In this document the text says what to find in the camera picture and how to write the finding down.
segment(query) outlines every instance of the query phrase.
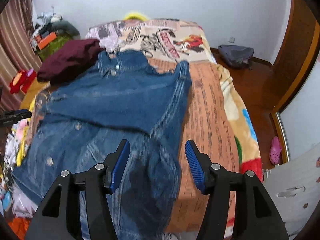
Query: red slipper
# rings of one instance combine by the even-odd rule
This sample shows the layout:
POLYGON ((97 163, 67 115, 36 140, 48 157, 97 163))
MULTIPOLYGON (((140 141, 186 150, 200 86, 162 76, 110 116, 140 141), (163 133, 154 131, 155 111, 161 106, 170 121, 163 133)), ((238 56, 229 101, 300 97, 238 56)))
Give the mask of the red slipper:
POLYGON ((280 145, 279 138, 277 136, 275 136, 272 139, 271 149, 270 149, 270 153, 269 153, 269 159, 273 165, 276 165, 279 163, 281 150, 282 150, 282 147, 280 145))

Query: denim jacket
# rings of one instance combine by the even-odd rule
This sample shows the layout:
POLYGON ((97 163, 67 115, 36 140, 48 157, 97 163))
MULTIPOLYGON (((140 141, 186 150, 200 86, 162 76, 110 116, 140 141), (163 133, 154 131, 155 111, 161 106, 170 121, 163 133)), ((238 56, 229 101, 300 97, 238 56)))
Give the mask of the denim jacket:
MULTIPOLYGON (((13 171, 23 192, 39 204, 63 170, 87 171, 121 141, 131 152, 108 205, 119 239, 160 239, 179 189, 178 148, 191 85, 186 61, 159 74, 135 50, 98 60, 53 92, 27 157, 13 171)), ((84 194, 81 225, 89 238, 84 194)))

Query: power outlet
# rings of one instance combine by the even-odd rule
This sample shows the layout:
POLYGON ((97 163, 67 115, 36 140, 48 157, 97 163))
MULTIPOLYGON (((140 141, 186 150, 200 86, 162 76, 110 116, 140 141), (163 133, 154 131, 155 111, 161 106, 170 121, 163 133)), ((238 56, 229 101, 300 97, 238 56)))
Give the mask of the power outlet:
POLYGON ((236 39, 235 37, 230 37, 229 42, 230 42, 230 43, 235 43, 235 39, 236 39))

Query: curtain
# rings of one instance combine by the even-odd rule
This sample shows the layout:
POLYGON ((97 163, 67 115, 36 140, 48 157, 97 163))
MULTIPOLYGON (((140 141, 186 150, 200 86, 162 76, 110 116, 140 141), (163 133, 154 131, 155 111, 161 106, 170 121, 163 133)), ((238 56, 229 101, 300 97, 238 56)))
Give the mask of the curtain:
POLYGON ((38 71, 41 61, 33 52, 29 38, 34 32, 32 0, 10 0, 0 14, 0 110, 19 109, 22 92, 11 95, 9 83, 18 70, 38 71))

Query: wooden floor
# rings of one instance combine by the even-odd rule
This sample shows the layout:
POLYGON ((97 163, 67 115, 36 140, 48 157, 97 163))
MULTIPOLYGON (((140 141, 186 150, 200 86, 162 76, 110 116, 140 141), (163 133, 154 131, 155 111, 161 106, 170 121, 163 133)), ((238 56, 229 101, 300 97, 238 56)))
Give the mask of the wooden floor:
POLYGON ((273 90, 268 88, 267 82, 272 78, 273 71, 270 66, 250 62, 250 69, 232 69, 229 68, 220 59, 218 54, 214 54, 217 62, 230 71, 233 77, 233 84, 242 97, 256 132, 259 148, 261 152, 262 167, 271 169, 274 166, 269 160, 269 151, 271 141, 275 134, 273 122, 270 119, 270 113, 274 103, 279 100, 278 96, 273 94, 273 90))

